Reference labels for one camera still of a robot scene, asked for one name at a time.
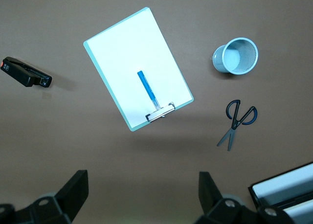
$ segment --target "blue pen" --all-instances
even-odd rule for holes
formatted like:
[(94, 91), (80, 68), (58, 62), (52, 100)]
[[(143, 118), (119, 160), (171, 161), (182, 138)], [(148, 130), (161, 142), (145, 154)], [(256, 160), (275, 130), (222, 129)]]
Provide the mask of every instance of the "blue pen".
[(153, 102), (153, 105), (155, 106), (156, 110), (160, 110), (161, 107), (160, 107), (159, 103), (157, 102), (157, 99), (156, 99), (155, 95), (153, 94), (152, 89), (149, 86), (148, 81), (147, 81), (145, 75), (143, 74), (142, 71), (137, 72), (137, 74), (138, 74), (138, 76), (139, 76), (139, 78), (140, 78), (144, 88), (146, 89), (146, 91), (147, 91), (151, 101)]

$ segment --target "light blue cup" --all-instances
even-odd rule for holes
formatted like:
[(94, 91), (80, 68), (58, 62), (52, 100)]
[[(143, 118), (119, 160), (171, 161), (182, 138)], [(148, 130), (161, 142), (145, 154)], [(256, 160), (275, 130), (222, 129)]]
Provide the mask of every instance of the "light blue cup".
[(259, 57), (258, 48), (248, 38), (239, 37), (219, 47), (213, 54), (216, 70), (235, 75), (246, 74), (256, 65)]

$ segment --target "cup rim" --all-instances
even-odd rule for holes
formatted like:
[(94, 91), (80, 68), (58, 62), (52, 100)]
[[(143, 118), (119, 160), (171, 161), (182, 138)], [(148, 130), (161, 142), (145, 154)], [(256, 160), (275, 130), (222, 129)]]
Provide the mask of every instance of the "cup rim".
[[(224, 55), (225, 55), (226, 49), (227, 49), (233, 42), (238, 41), (238, 40), (244, 40), (244, 41), (249, 42), (249, 43), (254, 47), (254, 49), (255, 49), (255, 60), (254, 60), (254, 63), (251, 65), (251, 67), (250, 67), (248, 70), (243, 71), (243, 72), (233, 72), (233, 70), (228, 70), (228, 68), (227, 68), (226, 65), (225, 65), (225, 61), (224, 61)], [(254, 43), (252, 40), (250, 40), (249, 38), (246, 38), (246, 37), (238, 37), (238, 38), (235, 38), (235, 39), (231, 40), (230, 42), (228, 42), (228, 43), (225, 45), (225, 47), (224, 47), (224, 49), (223, 49), (223, 51), (222, 51), (222, 63), (223, 63), (223, 66), (225, 67), (225, 69), (226, 69), (227, 71), (229, 71), (230, 73), (232, 73), (232, 74), (234, 74), (234, 75), (243, 75), (243, 74), (246, 74), (246, 73), (250, 72), (250, 71), (255, 67), (255, 65), (256, 65), (256, 63), (257, 63), (257, 61), (258, 61), (258, 58), (259, 58), (259, 51), (258, 51), (258, 48), (256, 47), (255, 43)]]

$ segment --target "scissors handle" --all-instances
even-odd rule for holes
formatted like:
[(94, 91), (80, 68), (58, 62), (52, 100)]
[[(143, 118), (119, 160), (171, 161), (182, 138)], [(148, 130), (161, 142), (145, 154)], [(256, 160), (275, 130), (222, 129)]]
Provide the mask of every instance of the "scissors handle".
[[(232, 118), (231, 115), (229, 114), (229, 108), (231, 107), (231, 105), (233, 105), (234, 103), (236, 103), (236, 109), (235, 109), (235, 113), (234, 113), (234, 117)], [(245, 114), (244, 116), (240, 119), (240, 120), (237, 120), (237, 114), (238, 114), (238, 110), (239, 110), (239, 105), (240, 105), (240, 100), (237, 99), (237, 100), (234, 100), (234, 101), (231, 101), (228, 105), (227, 105), (227, 108), (226, 108), (226, 115), (229, 119), (233, 119), (233, 123), (231, 125), (231, 128), (232, 129), (236, 129), (241, 123), (243, 125), (250, 125), (252, 124), (256, 118), (258, 117), (258, 111), (256, 110), (255, 106), (252, 106)], [(243, 122), (247, 117), (248, 115), (250, 115), (251, 112), (254, 112), (254, 116), (253, 116), (253, 119), (250, 120), (249, 122)]]

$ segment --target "scissors blade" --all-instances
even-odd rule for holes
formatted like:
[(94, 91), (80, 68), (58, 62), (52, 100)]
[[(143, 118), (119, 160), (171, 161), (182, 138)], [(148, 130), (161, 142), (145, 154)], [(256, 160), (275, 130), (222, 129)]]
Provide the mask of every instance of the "scissors blade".
[(228, 151), (230, 151), (233, 145), (234, 137), (235, 137), (235, 130), (232, 129), (232, 131), (230, 132), (230, 137), (229, 137), (229, 142), (228, 142), (228, 149), (227, 149)]
[(220, 142), (217, 144), (217, 146), (220, 146), (227, 138), (228, 136), (233, 132), (234, 130), (232, 128), (230, 128), (227, 133), (222, 137), (222, 139), (220, 140)]

